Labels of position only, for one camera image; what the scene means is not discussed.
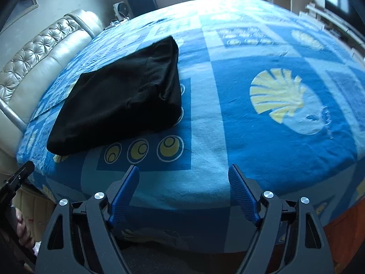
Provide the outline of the person's left hand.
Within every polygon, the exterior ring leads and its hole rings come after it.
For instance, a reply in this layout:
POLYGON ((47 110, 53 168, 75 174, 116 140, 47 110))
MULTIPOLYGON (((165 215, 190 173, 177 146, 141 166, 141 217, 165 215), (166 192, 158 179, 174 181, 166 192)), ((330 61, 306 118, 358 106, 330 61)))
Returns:
POLYGON ((33 249, 35 246, 35 240, 31 236, 31 232, 27 227, 25 219, 23 218, 22 212, 16 208, 16 233, 18 236, 18 241, 21 246, 27 249, 33 249))

